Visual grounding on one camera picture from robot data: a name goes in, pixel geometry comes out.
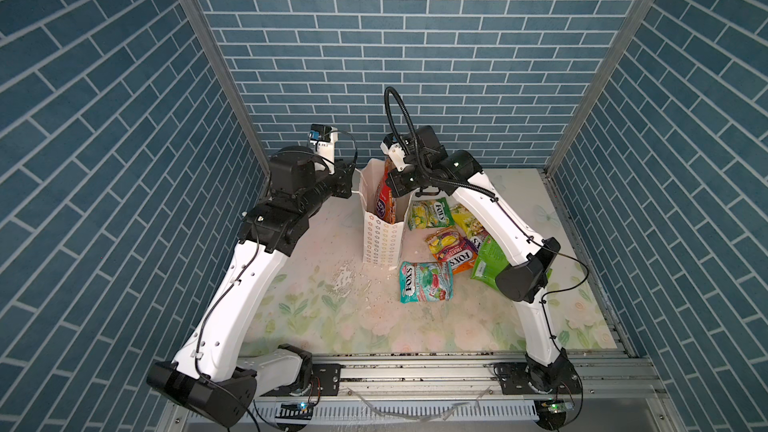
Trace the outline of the green Fox's spring candy bag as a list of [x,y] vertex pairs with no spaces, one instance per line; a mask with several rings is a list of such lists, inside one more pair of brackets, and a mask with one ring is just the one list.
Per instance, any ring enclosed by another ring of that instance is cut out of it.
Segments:
[[407,214],[410,230],[445,228],[455,224],[446,198],[414,201]]

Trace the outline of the red snack packet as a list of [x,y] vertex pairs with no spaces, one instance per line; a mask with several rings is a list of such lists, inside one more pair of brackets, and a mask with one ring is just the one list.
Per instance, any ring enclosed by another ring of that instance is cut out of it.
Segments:
[[393,162],[387,158],[384,162],[384,172],[376,189],[376,202],[373,213],[382,221],[395,224],[397,222],[397,204],[391,187],[387,184],[389,173],[394,169]]

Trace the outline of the yellow snack packet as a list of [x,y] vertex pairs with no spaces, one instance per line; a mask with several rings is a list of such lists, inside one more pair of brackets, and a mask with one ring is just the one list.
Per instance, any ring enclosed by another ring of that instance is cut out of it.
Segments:
[[450,212],[456,226],[464,232],[466,237],[479,237],[485,233],[481,222],[462,204],[453,205]]

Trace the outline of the orange Fox's fruits candy bag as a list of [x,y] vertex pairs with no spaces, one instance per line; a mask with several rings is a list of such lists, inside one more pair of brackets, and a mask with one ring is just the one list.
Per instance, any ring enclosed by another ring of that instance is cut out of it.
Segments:
[[471,271],[477,259],[472,243],[457,228],[446,227],[430,234],[425,243],[432,256],[450,266],[454,274]]

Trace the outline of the white patterned paper bag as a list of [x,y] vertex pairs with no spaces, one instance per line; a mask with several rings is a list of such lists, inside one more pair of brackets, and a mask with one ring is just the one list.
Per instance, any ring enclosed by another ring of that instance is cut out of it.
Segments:
[[363,261],[365,263],[398,268],[401,263],[403,239],[407,229],[407,216],[414,195],[395,200],[395,223],[388,223],[375,214],[378,184],[384,176],[385,162],[371,159],[360,172],[359,197],[363,211]]

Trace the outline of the green snack packet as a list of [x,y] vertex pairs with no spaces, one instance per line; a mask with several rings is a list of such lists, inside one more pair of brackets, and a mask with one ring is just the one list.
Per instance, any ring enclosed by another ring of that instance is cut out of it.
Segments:
[[496,278],[507,266],[509,266],[509,262],[503,250],[488,235],[477,252],[471,278],[498,291]]

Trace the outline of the teal snack packet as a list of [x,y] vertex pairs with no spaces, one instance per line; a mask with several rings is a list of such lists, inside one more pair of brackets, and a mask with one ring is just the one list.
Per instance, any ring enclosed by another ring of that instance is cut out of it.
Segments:
[[441,302],[454,295],[453,272],[448,263],[403,262],[399,269],[400,302]]

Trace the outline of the purple Fox's raspberry candy bag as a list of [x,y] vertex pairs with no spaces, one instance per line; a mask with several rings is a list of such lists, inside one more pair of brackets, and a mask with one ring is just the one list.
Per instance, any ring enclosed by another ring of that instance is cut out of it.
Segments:
[[485,242],[485,240],[489,237],[489,233],[485,230],[479,231],[475,233],[474,235],[469,237],[470,242],[472,243],[473,248],[476,251],[479,251]]

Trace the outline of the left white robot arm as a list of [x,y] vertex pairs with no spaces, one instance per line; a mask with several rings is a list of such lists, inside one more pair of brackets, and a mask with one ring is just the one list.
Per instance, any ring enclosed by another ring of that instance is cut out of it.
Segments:
[[275,389],[312,390],[311,353],[288,344],[238,364],[241,346],[266,292],[331,197],[352,194],[354,159],[320,146],[288,146],[269,159],[262,198],[244,216],[225,277],[199,325],[172,360],[154,363],[148,385],[177,405],[230,428],[252,402]]

